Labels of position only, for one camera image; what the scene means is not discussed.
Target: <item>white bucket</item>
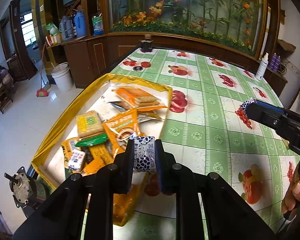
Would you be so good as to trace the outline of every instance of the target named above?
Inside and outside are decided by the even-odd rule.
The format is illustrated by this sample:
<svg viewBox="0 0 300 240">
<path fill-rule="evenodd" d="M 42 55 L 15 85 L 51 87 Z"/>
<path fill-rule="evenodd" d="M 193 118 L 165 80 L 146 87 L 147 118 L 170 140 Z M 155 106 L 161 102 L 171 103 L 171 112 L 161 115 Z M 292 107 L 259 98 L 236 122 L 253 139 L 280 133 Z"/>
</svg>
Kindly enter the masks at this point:
<svg viewBox="0 0 300 240">
<path fill-rule="evenodd" d="M 65 62 L 56 66 L 51 72 L 51 75 L 61 92 L 66 92 L 73 87 L 73 80 L 69 70 L 69 65 Z"/>
</svg>

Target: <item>human hand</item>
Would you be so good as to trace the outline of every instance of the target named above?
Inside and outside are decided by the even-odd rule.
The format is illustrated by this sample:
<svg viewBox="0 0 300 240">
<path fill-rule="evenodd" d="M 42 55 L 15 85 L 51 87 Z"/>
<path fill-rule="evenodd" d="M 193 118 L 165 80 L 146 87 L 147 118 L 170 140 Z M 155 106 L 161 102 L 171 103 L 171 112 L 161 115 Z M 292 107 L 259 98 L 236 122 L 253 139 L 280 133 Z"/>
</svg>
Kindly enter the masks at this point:
<svg viewBox="0 0 300 240">
<path fill-rule="evenodd" d="M 285 214 L 288 210 L 294 209 L 296 200 L 300 201 L 300 176 L 298 174 L 298 165 L 295 169 L 286 195 L 281 203 L 282 214 Z"/>
</svg>

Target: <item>barcode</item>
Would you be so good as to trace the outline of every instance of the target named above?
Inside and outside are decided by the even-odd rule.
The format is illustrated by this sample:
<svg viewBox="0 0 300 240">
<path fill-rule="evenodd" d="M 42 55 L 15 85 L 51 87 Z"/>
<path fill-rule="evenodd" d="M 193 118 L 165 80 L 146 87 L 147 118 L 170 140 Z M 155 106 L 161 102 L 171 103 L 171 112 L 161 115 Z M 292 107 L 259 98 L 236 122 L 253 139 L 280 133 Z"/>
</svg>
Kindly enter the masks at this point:
<svg viewBox="0 0 300 240">
<path fill-rule="evenodd" d="M 74 149 L 76 149 L 76 141 L 75 140 L 71 140 L 71 141 L 69 141 L 69 143 L 70 143 L 70 148 L 71 148 L 71 151 L 73 151 Z"/>
</svg>

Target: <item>broom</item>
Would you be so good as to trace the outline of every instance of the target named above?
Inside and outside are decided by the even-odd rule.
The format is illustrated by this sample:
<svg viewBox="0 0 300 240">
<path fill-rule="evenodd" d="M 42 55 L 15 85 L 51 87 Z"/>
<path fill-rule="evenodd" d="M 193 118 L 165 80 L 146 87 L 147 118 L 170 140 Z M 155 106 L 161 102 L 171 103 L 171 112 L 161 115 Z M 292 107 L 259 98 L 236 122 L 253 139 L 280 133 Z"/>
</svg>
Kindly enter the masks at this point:
<svg viewBox="0 0 300 240">
<path fill-rule="evenodd" d="M 41 57 L 41 70 L 40 72 L 40 89 L 37 90 L 37 97 L 47 97 L 49 95 L 48 91 L 42 88 L 42 66 L 43 66 L 43 53 L 44 49 L 46 47 L 46 44 L 43 45 L 43 50 L 42 50 L 42 57 Z"/>
</svg>

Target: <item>white bottle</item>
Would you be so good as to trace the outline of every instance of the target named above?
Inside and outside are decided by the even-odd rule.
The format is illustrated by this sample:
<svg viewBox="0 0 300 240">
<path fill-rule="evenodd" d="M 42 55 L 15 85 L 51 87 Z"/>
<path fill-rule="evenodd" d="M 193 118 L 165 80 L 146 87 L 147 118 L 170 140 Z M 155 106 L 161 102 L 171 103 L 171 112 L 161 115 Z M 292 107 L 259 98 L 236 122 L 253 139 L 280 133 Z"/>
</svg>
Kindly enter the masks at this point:
<svg viewBox="0 0 300 240">
<path fill-rule="evenodd" d="M 258 71 L 256 73 L 256 79 L 261 80 L 268 65 L 268 53 L 266 53 L 263 58 L 261 59 Z"/>
</svg>

